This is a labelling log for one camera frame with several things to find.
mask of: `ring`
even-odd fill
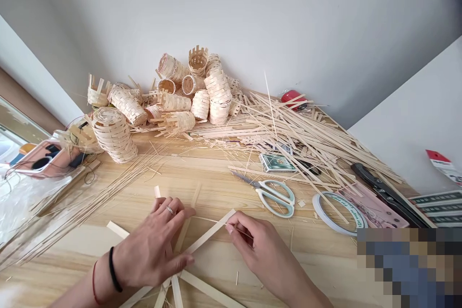
[[[171,209],[169,206],[167,206],[166,209],[167,209],[173,216],[175,216],[175,214],[173,213],[172,209]]]

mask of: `red string bracelet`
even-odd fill
[[[96,268],[96,263],[98,261],[95,262],[95,264],[93,265],[93,275],[92,275],[92,279],[91,279],[91,284],[93,286],[93,297],[95,298],[95,302],[98,306],[101,306],[101,303],[98,301],[98,299],[96,298],[96,290],[95,290],[95,268]]]

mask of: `black wristband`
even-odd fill
[[[122,287],[120,286],[119,282],[117,281],[116,271],[114,270],[114,263],[112,262],[112,253],[114,252],[114,247],[111,247],[109,250],[109,271],[111,272],[112,284],[114,284],[114,288],[118,293],[122,292]]]

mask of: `scissor blade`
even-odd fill
[[[243,176],[242,174],[240,174],[240,173],[237,173],[237,172],[234,172],[234,171],[231,171],[231,173],[232,173],[233,175],[239,177],[240,179],[242,179],[244,182],[246,182],[246,183],[248,183],[248,184],[250,184],[250,185],[252,185],[252,186],[254,186],[254,187],[256,187],[256,188],[260,187],[260,184],[259,184],[258,182],[253,181],[253,180],[251,180],[251,179],[249,179],[249,178],[247,178],[247,177],[244,177],[244,176]]]

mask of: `pink case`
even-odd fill
[[[351,187],[346,187],[336,191],[335,193],[346,198],[354,204],[366,217],[367,224],[371,228],[394,229],[405,228],[409,223],[403,219],[393,209],[384,204],[377,194],[369,190],[363,184],[357,182],[352,184],[363,197],[358,196]]]
[[[61,148],[61,144],[57,140],[44,140],[37,147],[27,153],[16,165],[15,172],[22,173],[27,176],[45,178],[45,177],[62,177],[66,173],[73,170],[69,164],[79,155],[80,151],[77,147],[72,147],[69,155],[68,150],[61,150],[47,165],[40,170],[32,170],[32,165],[37,160],[45,157],[49,153],[45,148],[50,144]]]

